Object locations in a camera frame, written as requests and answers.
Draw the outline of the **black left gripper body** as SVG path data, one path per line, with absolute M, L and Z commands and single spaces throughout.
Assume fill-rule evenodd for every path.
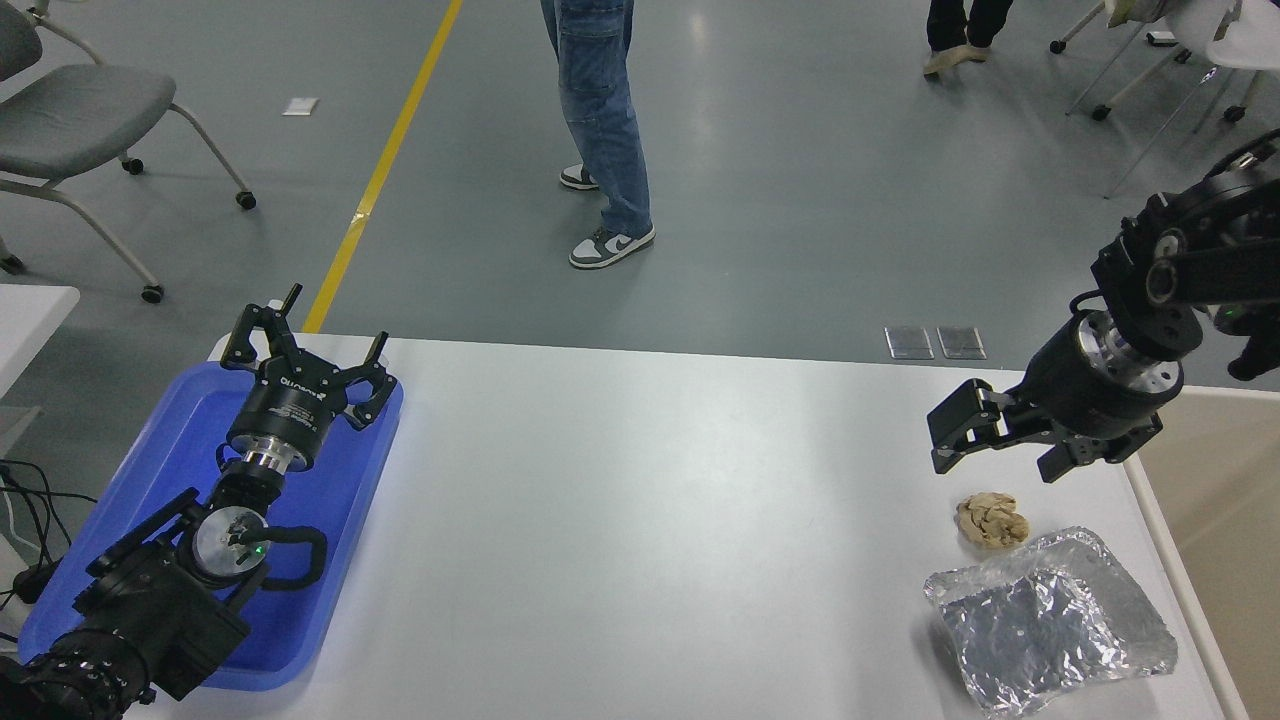
M 291 470 L 314 466 L 337 414 L 347 405 L 335 380 L 340 369 L 312 354 L 262 361 L 255 386 L 237 414 L 227 442 L 246 455 L 256 439 L 274 438 L 292 448 Z

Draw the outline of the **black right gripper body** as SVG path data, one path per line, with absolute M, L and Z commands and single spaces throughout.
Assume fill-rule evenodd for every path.
M 1107 456 L 1128 456 L 1164 429 L 1158 410 L 1181 388 L 1181 363 L 1140 354 L 1111 316 L 1073 316 L 1032 356 L 1016 396 Z

